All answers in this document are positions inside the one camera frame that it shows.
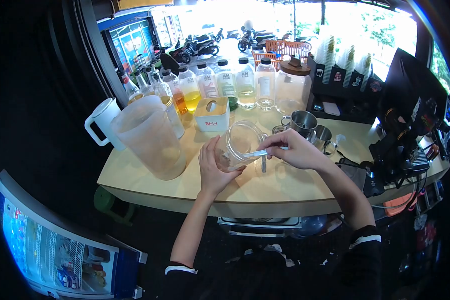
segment person's left hand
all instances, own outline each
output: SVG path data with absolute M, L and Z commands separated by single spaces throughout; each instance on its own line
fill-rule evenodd
M 201 193 L 215 200 L 216 196 L 225 189 L 232 180 L 237 178 L 245 170 L 245 166 L 238 170 L 225 173 L 218 169 L 215 161 L 215 146 L 220 135 L 206 142 L 200 149 L 198 163 L 200 164 Z

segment black sleeve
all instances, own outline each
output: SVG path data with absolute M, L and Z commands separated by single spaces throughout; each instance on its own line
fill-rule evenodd
M 185 266 L 184 264 L 171 261 L 169 267 Z M 193 291 L 197 285 L 198 275 L 182 270 L 170 270 L 165 275 L 163 286 L 163 299 L 180 300 L 192 298 Z
M 360 237 L 379 235 L 377 227 L 368 225 L 354 231 L 350 244 Z M 333 272 L 341 285 L 343 299 L 380 299 L 382 295 L 381 242 L 362 242 L 348 251 Z

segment black box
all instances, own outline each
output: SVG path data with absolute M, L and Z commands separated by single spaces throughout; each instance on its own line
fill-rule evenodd
M 373 124 L 377 117 L 377 105 L 385 83 L 375 75 L 371 75 L 366 83 L 365 90 L 360 92 L 363 75 L 357 71 L 352 72 L 350 84 L 343 87 L 343 81 L 347 70 L 332 67 L 328 84 L 323 83 L 325 65 L 318 64 L 313 60 L 313 56 L 308 56 L 307 66 L 310 68 L 310 78 L 312 86 L 306 110 L 317 118 L 342 120 L 349 122 Z M 315 110 L 315 104 L 323 102 L 335 103 L 340 116 L 330 115 L 323 110 Z

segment metal cup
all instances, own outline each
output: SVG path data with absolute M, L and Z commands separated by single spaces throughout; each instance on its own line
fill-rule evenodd
M 290 120 L 288 124 L 284 124 L 284 120 Z M 283 116 L 281 120 L 285 128 L 291 128 L 297 131 L 304 138 L 308 138 L 317 128 L 317 118 L 308 111 L 295 110 L 290 116 Z
M 317 133 L 317 141 L 314 143 L 315 147 L 317 147 L 325 155 L 332 155 L 335 153 L 338 145 L 332 141 L 332 132 L 330 129 L 325 126 L 318 125 L 315 132 Z M 332 149 L 328 152 L 327 148 L 330 145 L 332 146 Z

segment fridge door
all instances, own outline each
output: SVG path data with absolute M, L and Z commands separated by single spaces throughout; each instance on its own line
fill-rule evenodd
M 10 250 L 35 291 L 84 299 L 133 294 L 136 273 L 121 283 L 121 266 L 124 258 L 137 265 L 139 252 L 79 231 L 32 198 L 6 171 L 0 173 L 0 211 Z

